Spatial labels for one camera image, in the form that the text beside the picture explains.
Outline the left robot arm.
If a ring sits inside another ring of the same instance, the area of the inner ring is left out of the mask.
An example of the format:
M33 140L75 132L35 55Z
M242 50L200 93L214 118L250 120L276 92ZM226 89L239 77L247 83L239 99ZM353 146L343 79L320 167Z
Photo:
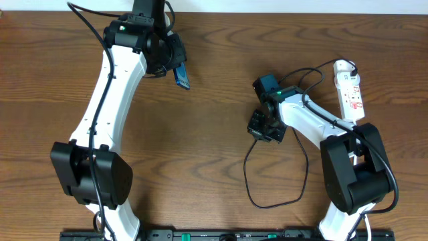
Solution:
M89 105L70 140L54 143L50 152L64 193L93 213L94 229L64 231L61 240L146 239L128 200L133 171L120 156L122 134L143 78L173 72L176 84L190 89L187 54L174 25L168 1L135 1L131 12L114 14L96 34L103 58Z

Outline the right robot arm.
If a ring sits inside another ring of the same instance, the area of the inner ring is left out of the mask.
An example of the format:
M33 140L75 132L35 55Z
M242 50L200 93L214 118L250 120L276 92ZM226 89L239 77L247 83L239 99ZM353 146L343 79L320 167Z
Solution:
M259 77L253 89L261 103L247 126L256 141L282 142L287 128L299 131L320 150L324 185L331 204L318 226L325 240L352 240L360 221L375 204L393 193L399 198L379 130L372 124L346 122L313 103L297 86L282 88L271 74Z

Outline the blue Galaxy smartphone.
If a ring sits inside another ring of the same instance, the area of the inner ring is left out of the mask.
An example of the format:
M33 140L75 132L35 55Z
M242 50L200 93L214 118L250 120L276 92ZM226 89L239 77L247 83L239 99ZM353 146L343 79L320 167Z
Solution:
M173 72L175 75L175 82L177 86L184 88L185 90L189 90L191 87L190 87L189 78L187 76L185 63L182 62L179 67L173 70Z

